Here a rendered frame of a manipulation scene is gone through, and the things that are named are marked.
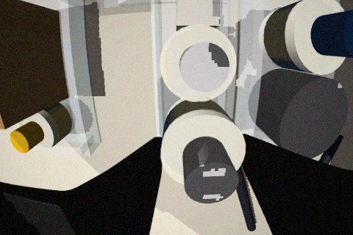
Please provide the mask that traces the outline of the tan rectangular block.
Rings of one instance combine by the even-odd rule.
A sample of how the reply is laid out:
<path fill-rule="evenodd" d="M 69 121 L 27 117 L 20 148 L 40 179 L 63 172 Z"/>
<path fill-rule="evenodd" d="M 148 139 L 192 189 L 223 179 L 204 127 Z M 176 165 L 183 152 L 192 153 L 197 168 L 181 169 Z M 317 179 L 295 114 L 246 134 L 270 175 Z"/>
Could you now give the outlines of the tan rectangular block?
<path fill-rule="evenodd" d="M 0 0 L 0 129 L 68 98 L 59 11 Z"/>

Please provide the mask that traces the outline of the black flat bar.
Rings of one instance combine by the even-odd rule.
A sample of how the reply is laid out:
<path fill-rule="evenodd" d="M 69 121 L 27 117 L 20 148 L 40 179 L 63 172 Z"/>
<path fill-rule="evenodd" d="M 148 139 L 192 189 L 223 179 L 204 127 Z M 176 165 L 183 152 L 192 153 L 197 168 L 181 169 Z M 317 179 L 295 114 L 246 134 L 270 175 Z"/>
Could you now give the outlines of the black flat bar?
<path fill-rule="evenodd" d="M 339 144 L 341 144 L 342 139 L 343 136 L 339 134 L 338 140 L 336 140 L 335 143 L 332 144 L 332 147 L 329 147 L 329 149 L 324 151 L 323 155 L 321 155 L 321 159 L 319 162 L 326 162 L 326 164 L 329 165 L 330 159 L 332 159 L 333 155 L 335 155 L 335 152 L 338 149 Z"/>
<path fill-rule="evenodd" d="M 240 166 L 238 170 L 238 188 L 236 188 L 236 193 L 238 194 L 238 199 L 240 200 L 240 205 L 242 208 L 242 212 L 245 217 L 246 225 L 249 231 L 254 231 L 256 229 L 255 218 L 252 211 L 252 206 L 250 203 L 250 199 L 248 197 L 248 189 L 246 187 L 246 182 L 244 180 L 244 175 L 242 173 L 242 167 Z"/>

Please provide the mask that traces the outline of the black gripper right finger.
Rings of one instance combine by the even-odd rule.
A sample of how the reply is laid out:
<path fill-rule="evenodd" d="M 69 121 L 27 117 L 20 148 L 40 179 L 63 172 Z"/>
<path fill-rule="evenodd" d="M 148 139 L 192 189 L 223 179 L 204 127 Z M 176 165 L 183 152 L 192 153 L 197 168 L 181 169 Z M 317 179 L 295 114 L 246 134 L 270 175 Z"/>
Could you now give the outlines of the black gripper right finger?
<path fill-rule="evenodd" d="M 353 170 L 242 135 L 241 165 L 273 235 L 353 235 Z"/>

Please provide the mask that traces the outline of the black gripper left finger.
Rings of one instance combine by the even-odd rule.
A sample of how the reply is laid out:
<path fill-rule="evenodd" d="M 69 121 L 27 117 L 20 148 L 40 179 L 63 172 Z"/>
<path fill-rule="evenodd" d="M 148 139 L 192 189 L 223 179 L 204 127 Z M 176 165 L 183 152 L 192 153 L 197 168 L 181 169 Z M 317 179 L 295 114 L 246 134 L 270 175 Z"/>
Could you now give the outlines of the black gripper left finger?
<path fill-rule="evenodd" d="M 6 235 L 150 235 L 161 182 L 162 137 L 76 188 L 59 191 L 0 182 Z"/>

